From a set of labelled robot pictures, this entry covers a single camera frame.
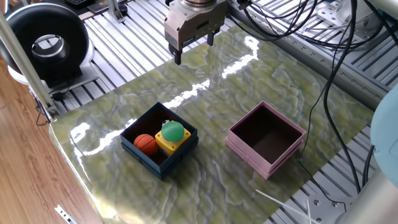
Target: small basketball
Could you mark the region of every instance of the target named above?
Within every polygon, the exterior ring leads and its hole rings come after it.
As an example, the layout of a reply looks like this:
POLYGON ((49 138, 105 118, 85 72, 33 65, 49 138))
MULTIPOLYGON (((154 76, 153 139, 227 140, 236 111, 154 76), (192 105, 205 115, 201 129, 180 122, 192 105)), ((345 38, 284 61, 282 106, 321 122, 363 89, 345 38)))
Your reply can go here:
POLYGON ((134 140, 136 146, 141 152, 147 156, 151 156, 156 152, 156 141, 149 134, 141 134, 134 140))

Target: open box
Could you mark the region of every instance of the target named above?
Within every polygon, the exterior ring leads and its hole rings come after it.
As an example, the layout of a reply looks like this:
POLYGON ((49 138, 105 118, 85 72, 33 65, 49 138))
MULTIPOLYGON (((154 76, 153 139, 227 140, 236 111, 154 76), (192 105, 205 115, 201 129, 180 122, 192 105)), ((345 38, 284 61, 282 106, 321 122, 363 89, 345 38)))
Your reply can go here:
POLYGON ((198 130, 159 102, 126 128, 120 136, 123 149, 159 179, 163 179, 170 173, 198 144, 198 130), (163 121, 167 119, 181 123, 191 133, 191 136, 172 155, 169 156, 164 151, 157 150, 155 155, 148 157, 134 146, 133 142, 140 134, 149 134, 154 137, 162 129, 163 121))
POLYGON ((262 101, 229 129, 226 145, 268 179, 299 148, 305 133, 262 101))

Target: wooden floor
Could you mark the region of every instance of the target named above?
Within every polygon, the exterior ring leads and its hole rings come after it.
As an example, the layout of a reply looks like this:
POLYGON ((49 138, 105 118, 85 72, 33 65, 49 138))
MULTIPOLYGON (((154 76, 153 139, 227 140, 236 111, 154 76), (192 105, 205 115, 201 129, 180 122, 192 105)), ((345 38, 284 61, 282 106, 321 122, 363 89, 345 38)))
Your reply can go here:
POLYGON ((66 223, 58 204, 79 224, 101 223, 37 115, 0 57, 0 224, 66 223))

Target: white cable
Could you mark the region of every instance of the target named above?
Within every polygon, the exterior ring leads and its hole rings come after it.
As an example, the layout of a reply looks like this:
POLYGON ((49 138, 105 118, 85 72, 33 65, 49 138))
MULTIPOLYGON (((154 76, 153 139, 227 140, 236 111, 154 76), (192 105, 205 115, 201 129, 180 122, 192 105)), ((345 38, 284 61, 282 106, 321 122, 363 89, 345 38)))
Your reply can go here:
POLYGON ((297 211, 296 209, 290 207, 289 205, 286 205, 285 203, 282 203, 282 202, 280 202, 280 201, 274 199, 273 197, 271 197, 271 196, 269 196, 269 195, 267 195, 267 194, 265 194, 265 193, 263 193, 263 192, 261 192, 261 191, 259 191, 259 190, 257 190, 257 189, 256 189, 256 192, 259 192, 260 194, 262 194, 263 196, 265 196, 265 197, 267 197, 267 198, 273 200, 274 202, 276 202, 276 203, 278 203, 278 204, 280 204, 280 205, 283 205, 283 206, 289 208, 291 211, 293 211, 293 212, 295 212, 295 213, 297 213, 297 214, 299 214, 299 215, 301 215, 301 216, 307 218, 307 219, 310 220, 311 222, 318 223, 316 220, 310 218, 307 214, 305 214, 305 213, 303 213, 303 212, 299 212, 299 211, 297 211))

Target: table surface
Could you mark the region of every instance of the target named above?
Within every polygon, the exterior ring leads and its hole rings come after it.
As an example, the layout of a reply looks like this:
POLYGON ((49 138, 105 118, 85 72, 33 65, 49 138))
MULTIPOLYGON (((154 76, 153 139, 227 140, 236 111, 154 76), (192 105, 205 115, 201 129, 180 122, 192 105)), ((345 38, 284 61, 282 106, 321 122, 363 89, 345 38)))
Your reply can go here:
MULTIPOLYGON (((53 142, 106 223, 262 223, 309 176, 290 158, 263 179, 225 146, 228 129, 264 100, 304 129, 325 79, 238 27, 72 110, 50 125, 53 142), (156 102, 198 129, 199 143, 164 181, 121 147, 119 134, 156 102)), ((333 86, 329 107, 347 142, 373 112, 333 86)), ((341 148, 320 103, 303 163, 316 171, 341 148)))

